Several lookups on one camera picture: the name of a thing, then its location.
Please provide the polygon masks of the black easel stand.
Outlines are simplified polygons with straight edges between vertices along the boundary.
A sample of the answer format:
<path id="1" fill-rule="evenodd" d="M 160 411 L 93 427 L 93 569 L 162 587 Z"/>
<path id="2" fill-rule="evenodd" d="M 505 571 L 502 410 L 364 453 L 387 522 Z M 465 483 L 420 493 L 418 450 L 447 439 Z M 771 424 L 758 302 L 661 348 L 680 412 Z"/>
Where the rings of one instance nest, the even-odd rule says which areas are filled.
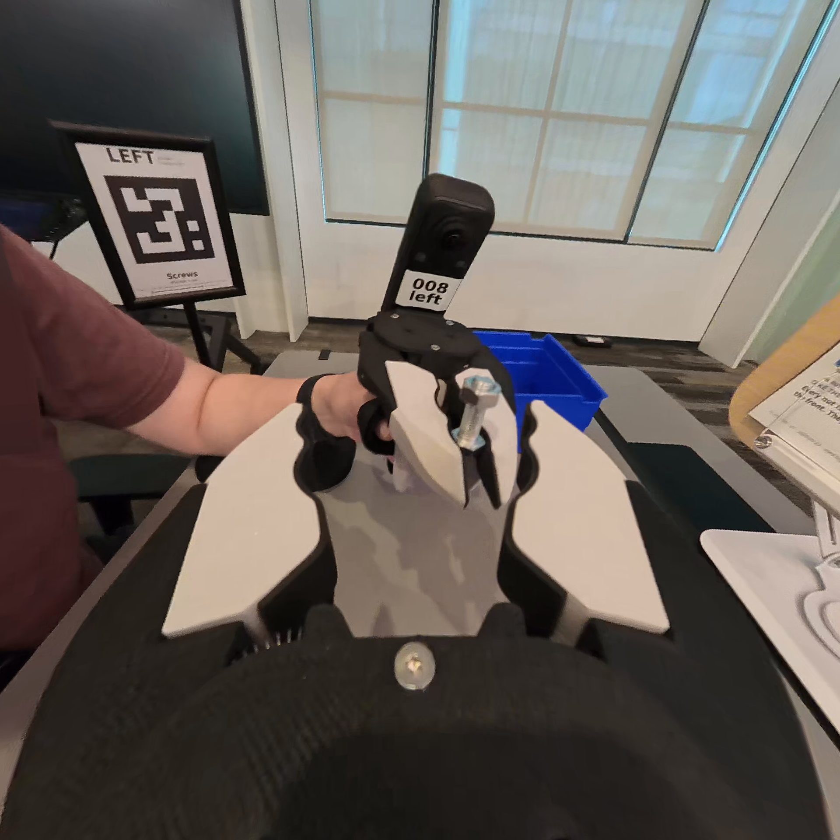
<path id="1" fill-rule="evenodd" d="M 270 366 L 257 352 L 234 336 L 234 321 L 230 313 L 200 311 L 191 302 L 182 304 L 179 309 L 119 309 L 146 327 L 187 329 L 192 336 L 198 361 L 217 372 L 223 371 L 229 353 L 245 363 L 252 375 L 262 375 Z"/>

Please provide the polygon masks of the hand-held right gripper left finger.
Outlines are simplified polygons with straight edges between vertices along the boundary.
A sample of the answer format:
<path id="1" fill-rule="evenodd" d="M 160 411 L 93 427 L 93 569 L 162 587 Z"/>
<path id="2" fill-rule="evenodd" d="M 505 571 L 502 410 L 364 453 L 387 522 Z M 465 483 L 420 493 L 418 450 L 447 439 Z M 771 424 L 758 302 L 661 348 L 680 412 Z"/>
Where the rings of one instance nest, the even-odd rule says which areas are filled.
<path id="1" fill-rule="evenodd" d="M 206 480 L 164 637 L 238 623 L 267 648 L 333 603 L 338 569 L 323 505 L 302 478 L 302 415 L 299 403 L 277 414 Z"/>

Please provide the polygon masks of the white framed window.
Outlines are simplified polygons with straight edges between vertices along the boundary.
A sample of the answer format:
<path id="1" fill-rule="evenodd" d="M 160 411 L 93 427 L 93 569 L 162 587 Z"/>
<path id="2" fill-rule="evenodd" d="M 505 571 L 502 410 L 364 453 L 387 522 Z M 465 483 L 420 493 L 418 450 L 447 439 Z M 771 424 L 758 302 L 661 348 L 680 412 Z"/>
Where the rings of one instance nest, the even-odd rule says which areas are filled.
<path id="1" fill-rule="evenodd" d="M 838 13 L 826 1 L 320 1 L 327 222 L 484 186 L 505 235 L 718 249 Z"/>

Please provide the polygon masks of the dark office chair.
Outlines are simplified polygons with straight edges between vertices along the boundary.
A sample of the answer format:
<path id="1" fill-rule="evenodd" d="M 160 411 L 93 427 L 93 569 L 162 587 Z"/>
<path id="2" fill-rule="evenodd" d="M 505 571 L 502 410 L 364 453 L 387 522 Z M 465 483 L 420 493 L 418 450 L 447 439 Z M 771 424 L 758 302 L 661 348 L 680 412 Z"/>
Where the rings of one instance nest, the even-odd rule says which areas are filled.
<path id="1" fill-rule="evenodd" d="M 111 537 L 134 525 L 135 501 L 158 501 L 192 461 L 178 455 L 92 455 L 72 459 L 79 502 L 87 503 L 100 530 Z"/>

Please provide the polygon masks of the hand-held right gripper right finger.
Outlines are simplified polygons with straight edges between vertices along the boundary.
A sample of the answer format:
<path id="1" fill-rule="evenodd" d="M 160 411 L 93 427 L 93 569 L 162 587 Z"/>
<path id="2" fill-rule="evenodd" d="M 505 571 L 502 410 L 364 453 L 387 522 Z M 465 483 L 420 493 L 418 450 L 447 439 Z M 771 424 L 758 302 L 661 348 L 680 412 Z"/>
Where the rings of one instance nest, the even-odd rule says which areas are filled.
<path id="1" fill-rule="evenodd" d="M 518 488 L 497 580 L 527 635 L 575 646 L 593 620 L 669 630 L 623 472 L 543 401 L 526 411 Z"/>

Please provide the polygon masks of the steel hex bolt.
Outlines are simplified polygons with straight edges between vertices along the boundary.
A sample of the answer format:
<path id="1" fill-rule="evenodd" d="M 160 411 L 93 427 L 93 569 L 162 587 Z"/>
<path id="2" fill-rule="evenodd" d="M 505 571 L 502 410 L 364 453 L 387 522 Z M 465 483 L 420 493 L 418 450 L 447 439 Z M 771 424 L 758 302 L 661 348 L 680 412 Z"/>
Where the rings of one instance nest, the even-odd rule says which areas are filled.
<path id="1" fill-rule="evenodd" d="M 473 374 L 489 375 L 493 377 L 488 371 L 477 373 L 473 372 L 468 374 L 467 376 Z M 486 444 L 485 439 L 483 438 L 481 433 L 482 424 L 484 423 L 485 416 L 489 412 L 489 410 L 496 407 L 497 405 L 487 410 L 481 410 L 479 408 L 466 406 L 465 404 L 463 404 L 463 406 L 464 410 L 459 425 L 455 430 L 452 431 L 451 434 L 454 438 L 454 441 L 460 449 L 469 452 L 475 452 L 478 449 L 484 447 Z"/>

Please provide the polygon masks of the white document stand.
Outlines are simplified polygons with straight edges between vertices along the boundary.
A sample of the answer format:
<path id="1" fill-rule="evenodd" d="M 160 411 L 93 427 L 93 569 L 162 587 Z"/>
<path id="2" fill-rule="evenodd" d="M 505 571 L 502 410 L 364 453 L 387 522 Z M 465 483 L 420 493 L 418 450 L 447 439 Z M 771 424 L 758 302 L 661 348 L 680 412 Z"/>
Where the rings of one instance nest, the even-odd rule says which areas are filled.
<path id="1" fill-rule="evenodd" d="M 816 535 L 707 530 L 700 544 L 837 732 L 838 437 L 771 427 L 755 442 L 812 500 Z"/>

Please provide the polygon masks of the green glass partition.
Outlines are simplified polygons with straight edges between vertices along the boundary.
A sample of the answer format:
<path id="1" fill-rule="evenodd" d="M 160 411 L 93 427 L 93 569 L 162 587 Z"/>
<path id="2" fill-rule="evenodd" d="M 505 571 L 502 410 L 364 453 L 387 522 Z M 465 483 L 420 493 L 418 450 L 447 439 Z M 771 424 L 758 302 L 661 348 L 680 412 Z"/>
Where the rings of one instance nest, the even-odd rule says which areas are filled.
<path id="1" fill-rule="evenodd" d="M 765 361 L 839 292 L 839 207 L 815 238 L 791 282 L 763 325 L 752 350 Z"/>

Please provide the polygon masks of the person's left hand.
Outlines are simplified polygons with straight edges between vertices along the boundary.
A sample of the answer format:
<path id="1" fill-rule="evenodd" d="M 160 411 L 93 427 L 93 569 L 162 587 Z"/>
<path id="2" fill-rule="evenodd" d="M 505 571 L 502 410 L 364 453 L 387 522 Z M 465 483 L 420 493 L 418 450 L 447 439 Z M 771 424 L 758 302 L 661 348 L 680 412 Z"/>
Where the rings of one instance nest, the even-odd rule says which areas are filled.
<path id="1" fill-rule="evenodd" d="M 325 433 L 350 438 L 361 447 L 359 413 L 374 400 L 375 396 L 360 382 L 356 371 L 351 371 L 318 379 L 311 390 L 310 405 Z"/>

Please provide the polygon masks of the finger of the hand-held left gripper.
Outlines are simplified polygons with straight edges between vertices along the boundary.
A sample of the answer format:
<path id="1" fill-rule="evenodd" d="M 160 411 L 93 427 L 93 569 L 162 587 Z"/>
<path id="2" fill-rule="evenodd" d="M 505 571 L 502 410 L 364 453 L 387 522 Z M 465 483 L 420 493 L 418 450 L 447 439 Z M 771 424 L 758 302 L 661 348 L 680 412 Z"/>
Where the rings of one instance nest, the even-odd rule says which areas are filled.
<path id="1" fill-rule="evenodd" d="M 459 381 L 470 373 L 483 371 L 487 370 L 467 367 L 446 382 L 440 408 L 447 417 L 451 436 L 452 431 L 459 425 L 464 410 L 459 398 Z M 501 375 L 501 368 L 496 369 L 496 372 Z M 518 469 L 518 425 L 515 402 L 512 399 L 509 382 L 504 381 L 502 375 L 501 379 L 502 394 L 499 403 L 489 410 L 482 424 L 481 433 L 486 442 L 485 446 L 475 452 L 460 449 L 465 471 L 467 502 L 471 488 L 476 483 L 480 483 L 494 508 L 500 508 L 509 502 Z"/>
<path id="2" fill-rule="evenodd" d="M 395 400 L 388 422 L 395 444 L 394 488 L 407 492 L 424 484 L 464 508 L 463 458 L 437 404 L 437 377 L 402 361 L 388 360 L 385 369 Z"/>

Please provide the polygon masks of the printed instruction sheet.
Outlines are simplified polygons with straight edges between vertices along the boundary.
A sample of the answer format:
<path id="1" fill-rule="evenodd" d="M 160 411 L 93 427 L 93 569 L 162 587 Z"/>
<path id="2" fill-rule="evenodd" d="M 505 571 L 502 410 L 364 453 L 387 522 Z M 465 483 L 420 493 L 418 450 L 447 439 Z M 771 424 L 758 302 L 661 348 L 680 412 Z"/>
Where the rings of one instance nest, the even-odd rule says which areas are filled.
<path id="1" fill-rule="evenodd" d="M 832 347 L 749 416 L 827 470 L 839 463 L 839 346 Z"/>

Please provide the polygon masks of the person's left forearm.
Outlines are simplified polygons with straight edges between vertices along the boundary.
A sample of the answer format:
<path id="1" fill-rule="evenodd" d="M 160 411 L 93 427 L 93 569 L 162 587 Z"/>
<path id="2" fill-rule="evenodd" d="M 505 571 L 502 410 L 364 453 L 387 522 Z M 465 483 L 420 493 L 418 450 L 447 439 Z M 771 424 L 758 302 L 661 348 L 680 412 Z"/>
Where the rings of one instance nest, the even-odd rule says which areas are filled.
<path id="1" fill-rule="evenodd" d="M 174 390 L 131 434 L 185 455 L 226 456 L 289 405 L 303 379 L 224 374 L 186 360 Z"/>

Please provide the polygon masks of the large black wall screen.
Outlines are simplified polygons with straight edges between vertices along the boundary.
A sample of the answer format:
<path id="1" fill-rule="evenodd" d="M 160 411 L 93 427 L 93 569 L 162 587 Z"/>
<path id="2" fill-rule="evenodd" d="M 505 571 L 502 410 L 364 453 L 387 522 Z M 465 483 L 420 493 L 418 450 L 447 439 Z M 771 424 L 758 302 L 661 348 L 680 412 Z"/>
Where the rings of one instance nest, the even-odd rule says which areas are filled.
<path id="1" fill-rule="evenodd" d="M 209 138 L 228 210 L 270 213 L 240 2 L 2 1 L 2 192 L 78 195 L 50 121 Z"/>

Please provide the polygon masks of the black framed tag sign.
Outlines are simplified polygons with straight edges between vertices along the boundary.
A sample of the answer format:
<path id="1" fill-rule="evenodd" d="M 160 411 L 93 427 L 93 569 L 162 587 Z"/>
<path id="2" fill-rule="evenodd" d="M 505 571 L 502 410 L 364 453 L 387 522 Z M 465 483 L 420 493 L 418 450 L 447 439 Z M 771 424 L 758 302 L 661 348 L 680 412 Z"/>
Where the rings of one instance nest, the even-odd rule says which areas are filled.
<path id="1" fill-rule="evenodd" d="M 246 294 L 212 139 L 49 126 L 126 309 Z"/>

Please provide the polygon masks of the blue plastic bin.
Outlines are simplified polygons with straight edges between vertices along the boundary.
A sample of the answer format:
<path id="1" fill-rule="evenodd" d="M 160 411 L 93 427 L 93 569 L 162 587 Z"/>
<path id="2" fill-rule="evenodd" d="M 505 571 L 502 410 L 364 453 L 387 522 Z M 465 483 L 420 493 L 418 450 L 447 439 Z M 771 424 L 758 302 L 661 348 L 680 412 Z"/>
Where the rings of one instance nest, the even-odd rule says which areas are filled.
<path id="1" fill-rule="evenodd" d="M 518 431 L 533 401 L 541 401 L 581 431 L 589 426 L 606 393 L 583 366 L 551 335 L 534 338 L 525 332 L 472 331 L 497 359 L 481 376 L 502 385 L 496 368 L 503 366 L 511 381 Z"/>

